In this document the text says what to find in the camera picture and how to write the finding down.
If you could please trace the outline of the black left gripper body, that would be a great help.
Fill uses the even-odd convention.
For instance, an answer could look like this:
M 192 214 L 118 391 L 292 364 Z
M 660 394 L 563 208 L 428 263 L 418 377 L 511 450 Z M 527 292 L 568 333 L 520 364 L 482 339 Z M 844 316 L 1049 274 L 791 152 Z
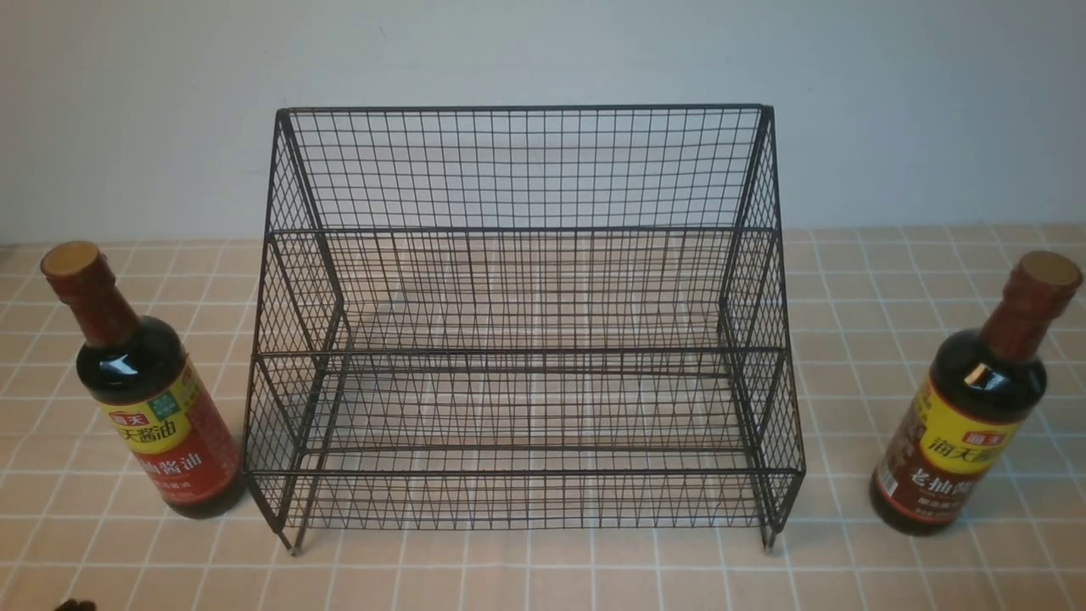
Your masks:
M 54 611 L 97 611 L 98 606 L 92 600 L 70 598 L 58 604 Z

